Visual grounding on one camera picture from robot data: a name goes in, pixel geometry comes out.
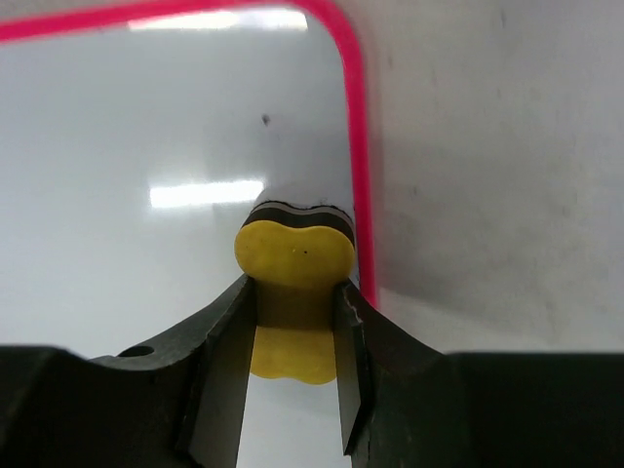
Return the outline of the pink framed whiteboard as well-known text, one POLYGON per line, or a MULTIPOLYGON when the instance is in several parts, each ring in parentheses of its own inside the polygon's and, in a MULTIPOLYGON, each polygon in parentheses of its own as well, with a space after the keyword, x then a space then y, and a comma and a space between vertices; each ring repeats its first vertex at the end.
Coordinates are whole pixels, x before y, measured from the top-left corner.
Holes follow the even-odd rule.
MULTIPOLYGON (((332 205, 374 298, 366 73, 339 1, 135 1, 1 24, 1 350, 116 356, 245 277, 252 209, 332 205)), ((346 467, 334 381, 249 374, 233 467, 346 467)))

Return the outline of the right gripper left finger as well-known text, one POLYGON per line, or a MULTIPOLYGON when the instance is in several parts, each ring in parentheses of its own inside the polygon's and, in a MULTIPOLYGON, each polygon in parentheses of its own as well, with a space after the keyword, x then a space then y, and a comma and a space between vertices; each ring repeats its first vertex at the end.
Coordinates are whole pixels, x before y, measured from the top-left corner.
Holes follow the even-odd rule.
POLYGON ((233 467, 254 347, 254 282, 116 356, 1 350, 5 467, 233 467))

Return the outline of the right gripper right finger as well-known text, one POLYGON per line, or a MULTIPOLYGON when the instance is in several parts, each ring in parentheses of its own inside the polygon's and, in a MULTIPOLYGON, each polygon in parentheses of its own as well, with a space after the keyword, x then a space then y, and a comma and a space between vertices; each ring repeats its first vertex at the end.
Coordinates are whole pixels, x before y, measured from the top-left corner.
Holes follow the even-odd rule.
POLYGON ((351 283, 332 294, 344 453, 355 467, 619 467, 623 358, 439 352, 351 283))

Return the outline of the yellow whiteboard eraser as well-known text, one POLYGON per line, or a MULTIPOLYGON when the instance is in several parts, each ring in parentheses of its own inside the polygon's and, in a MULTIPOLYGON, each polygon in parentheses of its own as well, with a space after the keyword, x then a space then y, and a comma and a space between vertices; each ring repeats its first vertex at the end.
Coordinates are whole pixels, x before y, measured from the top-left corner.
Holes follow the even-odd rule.
POLYGON ((332 293, 356 263, 355 225, 332 205, 256 205, 234 253, 255 282, 252 374, 323 385, 336 377, 332 293))

